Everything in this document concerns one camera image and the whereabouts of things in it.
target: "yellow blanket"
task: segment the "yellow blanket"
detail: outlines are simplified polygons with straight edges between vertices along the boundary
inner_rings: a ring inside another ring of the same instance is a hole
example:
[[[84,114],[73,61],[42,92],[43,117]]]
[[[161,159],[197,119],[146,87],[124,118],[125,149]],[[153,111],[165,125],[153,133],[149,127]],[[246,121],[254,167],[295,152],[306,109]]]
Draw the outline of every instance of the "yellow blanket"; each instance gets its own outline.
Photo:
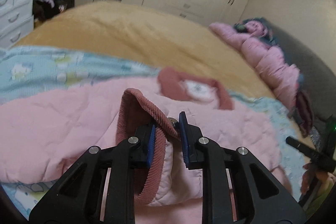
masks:
[[[156,10],[119,2],[97,2],[69,10],[37,28],[18,45],[76,49],[154,67],[173,66],[215,78],[226,88],[248,97],[274,98],[240,54],[207,28]],[[305,142],[312,145],[309,138]]]

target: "light blue bedsheet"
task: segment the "light blue bedsheet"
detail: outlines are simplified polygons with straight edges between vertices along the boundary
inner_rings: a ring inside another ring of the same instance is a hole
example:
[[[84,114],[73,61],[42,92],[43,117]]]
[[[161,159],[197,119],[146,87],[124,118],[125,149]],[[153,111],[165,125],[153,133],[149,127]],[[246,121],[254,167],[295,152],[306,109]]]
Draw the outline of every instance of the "light blue bedsheet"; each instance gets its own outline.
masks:
[[[159,69],[125,59],[51,47],[18,47],[3,52],[3,55],[0,58],[0,104],[47,90],[94,84],[114,77],[156,76],[159,72]],[[286,108],[271,98],[250,99],[235,92],[230,94],[248,107],[270,117],[278,132],[282,166],[292,183],[294,197],[298,200],[304,159],[285,144],[288,136],[296,136],[287,118]],[[27,219],[35,204],[52,185],[52,182],[2,184],[9,198]]]

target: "pink puffer jacket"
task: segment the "pink puffer jacket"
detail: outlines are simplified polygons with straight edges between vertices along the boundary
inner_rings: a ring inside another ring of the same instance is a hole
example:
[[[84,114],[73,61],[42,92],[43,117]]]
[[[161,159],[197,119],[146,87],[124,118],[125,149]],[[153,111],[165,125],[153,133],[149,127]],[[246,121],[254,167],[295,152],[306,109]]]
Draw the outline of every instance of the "pink puffer jacket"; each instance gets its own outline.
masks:
[[[210,30],[243,54],[276,98],[289,110],[295,106],[300,70],[289,66],[278,46],[268,46],[249,33],[238,33],[224,23],[213,23]]]

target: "bed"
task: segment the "bed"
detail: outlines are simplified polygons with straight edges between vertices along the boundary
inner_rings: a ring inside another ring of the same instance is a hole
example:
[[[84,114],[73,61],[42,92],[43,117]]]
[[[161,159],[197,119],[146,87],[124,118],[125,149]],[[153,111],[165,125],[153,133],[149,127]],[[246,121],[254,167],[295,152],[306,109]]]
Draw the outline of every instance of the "bed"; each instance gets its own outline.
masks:
[[[94,52],[152,67],[173,66],[217,79],[247,97],[274,98],[240,54],[207,28],[152,9],[119,2],[81,6],[46,22],[17,46],[27,45]],[[294,122],[292,126],[297,138],[313,147]]]

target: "clothing tag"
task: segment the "clothing tag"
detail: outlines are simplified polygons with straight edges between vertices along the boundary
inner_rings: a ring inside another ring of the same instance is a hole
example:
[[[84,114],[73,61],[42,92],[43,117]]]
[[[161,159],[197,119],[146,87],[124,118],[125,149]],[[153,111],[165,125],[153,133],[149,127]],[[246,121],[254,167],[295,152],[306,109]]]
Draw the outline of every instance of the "clothing tag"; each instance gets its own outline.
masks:
[[[186,80],[184,81],[188,94],[196,100],[212,101],[212,88],[209,85]]]

